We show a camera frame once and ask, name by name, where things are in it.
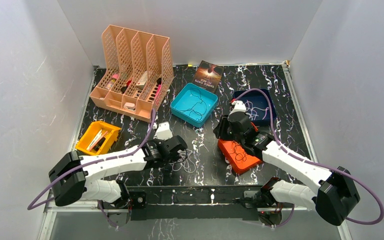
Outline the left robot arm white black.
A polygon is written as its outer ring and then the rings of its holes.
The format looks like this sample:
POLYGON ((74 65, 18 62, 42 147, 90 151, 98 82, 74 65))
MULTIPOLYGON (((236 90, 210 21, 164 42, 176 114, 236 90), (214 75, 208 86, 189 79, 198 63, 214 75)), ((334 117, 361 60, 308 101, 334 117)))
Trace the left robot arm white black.
POLYGON ((152 139, 126 150, 101 155, 80 156, 76 151, 66 153, 49 171, 55 205, 64 207, 80 199, 107 202, 124 208, 130 200, 122 180, 106 177, 162 168, 180 159, 188 148, 179 135, 169 139, 152 139))

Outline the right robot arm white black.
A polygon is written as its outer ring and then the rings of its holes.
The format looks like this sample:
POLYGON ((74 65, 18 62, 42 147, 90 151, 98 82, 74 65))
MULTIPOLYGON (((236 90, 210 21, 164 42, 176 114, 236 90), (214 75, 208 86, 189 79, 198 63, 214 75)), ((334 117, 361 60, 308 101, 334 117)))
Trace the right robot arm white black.
POLYGON ((296 184, 272 177, 252 197, 253 203, 259 206, 290 203, 314 210, 329 224, 340 226, 360 201, 353 180, 294 158, 271 134, 258 130, 244 112, 222 115, 213 133, 217 139, 236 142, 248 155, 300 181, 296 184))

